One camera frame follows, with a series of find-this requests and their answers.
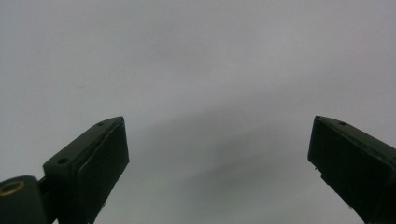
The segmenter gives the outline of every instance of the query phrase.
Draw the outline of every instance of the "round hole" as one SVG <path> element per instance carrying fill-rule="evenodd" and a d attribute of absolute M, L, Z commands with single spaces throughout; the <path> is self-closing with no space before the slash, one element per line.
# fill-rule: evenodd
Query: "round hole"
<path fill-rule="evenodd" d="M 0 197 L 13 194 L 13 193 L 19 191 L 20 189 L 23 189 L 23 187 L 24 187 L 23 181 L 10 182 L 0 188 Z"/>
<path fill-rule="evenodd" d="M 69 159 L 67 158 L 61 158 L 60 160 L 58 160 L 58 164 L 65 164 L 69 161 Z"/>

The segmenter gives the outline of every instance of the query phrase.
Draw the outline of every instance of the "black object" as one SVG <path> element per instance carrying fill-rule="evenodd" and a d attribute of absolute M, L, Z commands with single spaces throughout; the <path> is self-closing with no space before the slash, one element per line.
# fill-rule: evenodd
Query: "black object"
<path fill-rule="evenodd" d="M 396 223 L 396 150 L 351 125 L 315 117 L 308 160 L 365 223 Z"/>
<path fill-rule="evenodd" d="M 93 223 L 129 162 L 123 117 L 93 125 L 44 163 L 0 183 L 0 223 Z"/>

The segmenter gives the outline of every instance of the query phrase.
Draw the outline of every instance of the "metal ring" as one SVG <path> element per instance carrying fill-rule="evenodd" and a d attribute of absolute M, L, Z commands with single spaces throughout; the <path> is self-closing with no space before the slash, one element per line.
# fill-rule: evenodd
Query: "metal ring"
<path fill-rule="evenodd" d="M 9 182 L 0 188 L 0 197 L 4 197 L 4 196 L 8 196 L 10 194 L 13 194 L 13 193 L 23 189 L 23 187 L 24 187 L 23 181 L 18 180 L 18 181 Z"/>

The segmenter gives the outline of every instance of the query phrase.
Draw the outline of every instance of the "gray surface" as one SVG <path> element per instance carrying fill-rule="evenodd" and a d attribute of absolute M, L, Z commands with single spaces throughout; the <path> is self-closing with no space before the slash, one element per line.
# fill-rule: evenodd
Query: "gray surface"
<path fill-rule="evenodd" d="M 395 1 L 2 1 L 0 176 L 123 115 L 100 223 L 340 223 L 315 115 L 396 146 Z"/>

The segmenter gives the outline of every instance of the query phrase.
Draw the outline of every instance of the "plain gray background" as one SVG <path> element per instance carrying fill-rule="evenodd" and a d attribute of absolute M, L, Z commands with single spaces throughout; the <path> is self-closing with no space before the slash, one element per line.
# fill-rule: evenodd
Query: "plain gray background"
<path fill-rule="evenodd" d="M 95 223 L 362 223 L 307 159 L 315 115 L 396 146 L 396 1 L 1 1 L 0 177 L 124 116 Z"/>

